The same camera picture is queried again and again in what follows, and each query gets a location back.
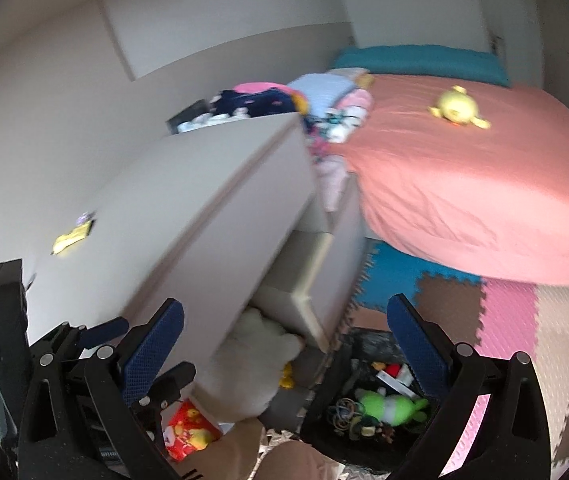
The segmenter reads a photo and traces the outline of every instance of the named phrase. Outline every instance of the light blue garment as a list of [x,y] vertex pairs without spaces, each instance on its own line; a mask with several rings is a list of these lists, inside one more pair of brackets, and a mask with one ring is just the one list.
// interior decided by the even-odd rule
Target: light blue garment
[[434,75],[509,88],[500,60],[490,52],[442,45],[347,47],[333,68],[361,67],[374,74]]
[[309,101],[309,115],[320,119],[327,115],[328,108],[355,90],[353,81],[334,74],[305,74],[287,86],[302,92]]

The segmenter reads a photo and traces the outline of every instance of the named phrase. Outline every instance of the yellow plush toy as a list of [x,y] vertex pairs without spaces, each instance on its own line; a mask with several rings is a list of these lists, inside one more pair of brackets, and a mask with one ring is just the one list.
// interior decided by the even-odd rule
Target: yellow plush toy
[[475,124],[479,128],[488,129],[491,123],[478,115],[475,99],[467,94],[467,89],[454,86],[444,92],[435,107],[429,106],[429,111],[435,117],[444,117],[456,124]]

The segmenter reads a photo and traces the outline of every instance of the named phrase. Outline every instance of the blue gripper pad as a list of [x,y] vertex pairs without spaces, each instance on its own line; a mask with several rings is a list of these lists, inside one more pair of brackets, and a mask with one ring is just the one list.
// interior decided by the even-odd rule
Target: blue gripper pad
[[184,328],[182,303],[172,300],[122,369],[127,406],[144,397]]
[[440,402],[449,393],[449,368],[399,296],[387,304],[387,324],[427,397]]

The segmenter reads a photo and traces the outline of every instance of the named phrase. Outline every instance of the stuffed animal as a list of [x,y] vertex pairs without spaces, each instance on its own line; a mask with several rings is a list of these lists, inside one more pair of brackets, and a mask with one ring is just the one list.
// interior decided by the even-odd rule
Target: stuffed animal
[[355,398],[362,404],[365,415],[375,417],[389,426],[401,426],[411,420],[416,422],[426,420],[426,413],[421,411],[429,405],[429,401],[426,399],[418,399],[413,402],[405,396],[390,395],[385,397],[378,392],[361,389],[355,391]]
[[478,116],[475,99],[467,94],[467,89],[454,86],[444,92],[438,99],[437,106],[429,106],[429,111],[435,117],[444,117],[455,124],[475,124],[479,128],[487,129],[491,123]]
[[216,422],[258,416],[276,396],[285,365],[302,348],[299,336],[248,308],[209,365],[198,370],[192,397]]

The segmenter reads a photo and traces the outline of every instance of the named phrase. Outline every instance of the fitted sheet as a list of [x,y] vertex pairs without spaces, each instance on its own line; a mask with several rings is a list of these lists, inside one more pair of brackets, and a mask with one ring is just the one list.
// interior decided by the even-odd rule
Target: fitted sheet
[[[464,86],[491,129],[427,107]],[[332,144],[359,175],[363,214],[395,248],[455,269],[569,285],[569,110],[542,90],[378,75],[375,108]]]

